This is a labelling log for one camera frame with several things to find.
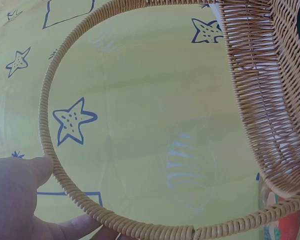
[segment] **human hand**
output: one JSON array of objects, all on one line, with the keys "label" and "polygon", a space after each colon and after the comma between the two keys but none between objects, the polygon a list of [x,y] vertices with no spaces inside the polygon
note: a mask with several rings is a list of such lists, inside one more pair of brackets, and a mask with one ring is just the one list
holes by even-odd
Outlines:
[{"label": "human hand", "polygon": [[[34,216],[37,188],[52,171],[53,161],[45,157],[0,159],[0,240],[78,240],[100,227],[87,214],[60,224]],[[117,236],[103,227],[91,240],[115,240]],[[120,240],[132,238],[121,236]]]}]

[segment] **basket handle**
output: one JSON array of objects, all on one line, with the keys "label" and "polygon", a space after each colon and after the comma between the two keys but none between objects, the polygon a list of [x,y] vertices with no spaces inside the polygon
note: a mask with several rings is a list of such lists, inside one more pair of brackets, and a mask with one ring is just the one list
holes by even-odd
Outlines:
[{"label": "basket handle", "polygon": [[45,74],[39,104],[39,134],[44,154],[54,161],[53,174],[65,193],[83,211],[106,227],[126,236],[145,240],[203,240],[225,237],[228,235],[255,229],[260,225],[277,221],[300,210],[300,193],[274,206],[267,207],[243,218],[238,218],[218,225],[201,227],[162,226],[146,224],[119,216],[101,207],[85,195],[69,178],[63,169],[51,141],[48,122],[48,100],[51,84],[57,68],[70,47],[89,29],[98,23],[134,9],[160,5],[213,4],[218,0],[111,0],[87,16],[63,41],[53,57]]}]

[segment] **woven rattan basket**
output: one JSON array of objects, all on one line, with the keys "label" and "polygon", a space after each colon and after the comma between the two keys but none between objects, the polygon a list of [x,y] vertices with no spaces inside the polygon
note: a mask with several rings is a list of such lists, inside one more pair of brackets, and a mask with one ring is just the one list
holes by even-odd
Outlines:
[{"label": "woven rattan basket", "polygon": [[[56,70],[71,46],[100,22],[130,10],[219,3],[233,89],[255,161],[265,182],[287,198],[274,206],[225,223],[194,229],[162,226],[116,215],[86,196],[68,177],[54,150],[48,98]],[[86,17],[64,40],[44,77],[39,106],[43,151],[54,160],[53,174],[87,214],[124,235],[146,240],[202,240],[255,229],[300,209],[300,0],[112,0]]]}]

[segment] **yellow fabric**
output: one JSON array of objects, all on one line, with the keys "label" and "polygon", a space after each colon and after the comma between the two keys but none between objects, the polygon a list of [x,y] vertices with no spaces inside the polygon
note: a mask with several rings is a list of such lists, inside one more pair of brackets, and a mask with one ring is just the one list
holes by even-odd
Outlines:
[{"label": "yellow fabric", "polygon": [[[46,69],[67,34],[104,2],[0,0],[0,157],[42,154]],[[82,191],[98,192],[91,198],[120,215],[162,225],[197,228],[258,209],[258,170],[221,35],[207,6],[152,7],[108,19],[69,50],[50,92],[49,127]],[[82,120],[58,111],[74,105]],[[82,105],[89,114],[80,114]],[[62,192],[53,178],[38,191]],[[38,196],[43,220],[81,213],[66,196]],[[254,230],[228,239],[258,238]]]}]

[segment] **starfish print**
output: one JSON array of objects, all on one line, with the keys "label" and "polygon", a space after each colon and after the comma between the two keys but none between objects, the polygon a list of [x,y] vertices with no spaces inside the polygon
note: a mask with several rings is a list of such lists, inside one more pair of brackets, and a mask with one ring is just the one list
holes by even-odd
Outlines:
[{"label": "starfish print", "polygon": [[53,111],[53,117],[60,124],[57,134],[58,146],[67,138],[71,138],[78,144],[84,144],[84,136],[80,130],[80,126],[98,119],[95,113],[84,111],[84,106],[85,98],[82,97],[69,109]]},{"label": "starfish print", "polygon": [[11,154],[11,157],[14,157],[14,158],[19,158],[19,159],[22,159],[25,155],[24,154],[20,154],[20,151],[14,151],[12,154]]},{"label": "starfish print", "polygon": [[218,43],[217,38],[223,38],[221,28],[216,20],[205,23],[198,19],[192,18],[192,23],[196,29],[193,44],[198,43]]},{"label": "starfish print", "polygon": [[52,59],[56,53],[57,53],[58,49],[55,49],[55,51],[53,51],[53,53],[50,54],[50,57],[48,59]]},{"label": "starfish print", "polygon": [[10,70],[8,78],[10,78],[18,69],[25,69],[28,67],[28,63],[25,57],[28,55],[30,48],[31,47],[29,47],[24,52],[20,52],[20,51],[15,52],[14,61],[10,62],[7,66],[5,66],[6,69]]},{"label": "starfish print", "polygon": [[23,13],[23,11],[18,12],[18,9],[15,10],[13,13],[8,12],[7,15],[6,15],[8,17],[8,22],[11,22],[11,21],[15,20],[16,17],[18,17],[22,13]]},{"label": "starfish print", "polygon": [[209,5],[209,4],[203,4],[203,5],[200,5],[200,7],[201,7],[202,9],[204,9],[205,7],[210,8],[210,5]]}]

